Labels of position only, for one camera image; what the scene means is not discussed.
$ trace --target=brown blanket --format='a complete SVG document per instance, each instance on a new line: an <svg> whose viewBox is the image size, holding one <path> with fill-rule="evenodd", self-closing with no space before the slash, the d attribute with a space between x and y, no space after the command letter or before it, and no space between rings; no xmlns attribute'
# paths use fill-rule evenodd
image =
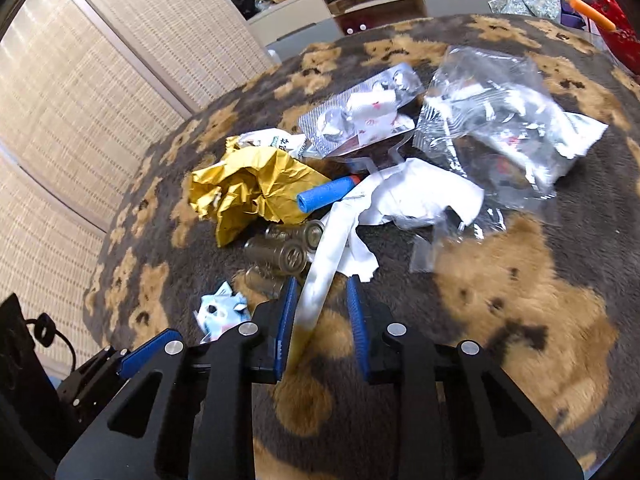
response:
<svg viewBox="0 0 640 480"><path fill-rule="evenodd" d="M640 87L545 20L451 16L368 30L310 46L213 102L148 150L124 198L85 299L96 340L132 348L173 326L194 344L200 297L246 268L242 244L264 224L218 249L210 222L198 222L187 203L186 175L223 153L223 137L295 131L315 104L401 61L428 83L449 44L531 56L565 110L610 126L558 181L558 225L512 216L504 234L448 246L434 275L408 273L409 233L359 227L380 262L367 291L436 342L478 341L585 468L606 458L640 391ZM389 476L396 401L391 388L361 380L343 286L336 278L297 373L254 388L262 480Z"/></svg>

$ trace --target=orange tube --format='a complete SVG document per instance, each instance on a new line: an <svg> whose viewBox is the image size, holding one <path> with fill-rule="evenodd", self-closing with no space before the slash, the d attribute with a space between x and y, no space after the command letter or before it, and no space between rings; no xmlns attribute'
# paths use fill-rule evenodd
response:
<svg viewBox="0 0 640 480"><path fill-rule="evenodd" d="M600 28L608 30L609 32L617 29L616 24L609 18L582 0L569 0L569 5L571 5L573 10L577 10L590 20L593 20Z"/></svg>

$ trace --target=blue gripper pad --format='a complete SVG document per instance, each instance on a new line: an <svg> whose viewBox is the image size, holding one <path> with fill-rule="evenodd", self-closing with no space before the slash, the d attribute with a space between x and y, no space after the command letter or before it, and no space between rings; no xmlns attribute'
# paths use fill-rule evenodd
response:
<svg viewBox="0 0 640 480"><path fill-rule="evenodd" d="M136 348L130 354L124 356L120 361L120 368L118 369L118 375L123 379L130 379L138 373L151 356L158 350L164 348L169 341L175 340L182 341L180 332L173 328L167 328L159 333L155 338L150 339L142 346Z"/></svg>
<svg viewBox="0 0 640 480"><path fill-rule="evenodd" d="M280 326L276 337L276 359L274 370L277 380L281 380L284 369L287 367L287 356L289 354L289 343L291 341L291 331L293 330L293 318L298 305L298 282L291 276L285 284L287 293L284 298L282 315L280 316Z"/></svg>
<svg viewBox="0 0 640 480"><path fill-rule="evenodd" d="M360 303L359 285L360 280L356 281L354 276L347 280L347 309L351 320L356 359L365 380L369 380L369 334Z"/></svg>

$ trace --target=open shelf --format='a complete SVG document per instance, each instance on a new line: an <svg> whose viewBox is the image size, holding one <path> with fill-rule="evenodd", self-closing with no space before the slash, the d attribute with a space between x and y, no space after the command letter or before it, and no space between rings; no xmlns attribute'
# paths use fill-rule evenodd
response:
<svg viewBox="0 0 640 480"><path fill-rule="evenodd" d="M390 4L391 2L400 2L401 0L369 0L368 2L364 2L361 4L354 5L353 7L349 7L349 9L345 10L342 14L349 14L350 12L356 12L362 9L368 9L369 7L374 7L383 4Z"/></svg>

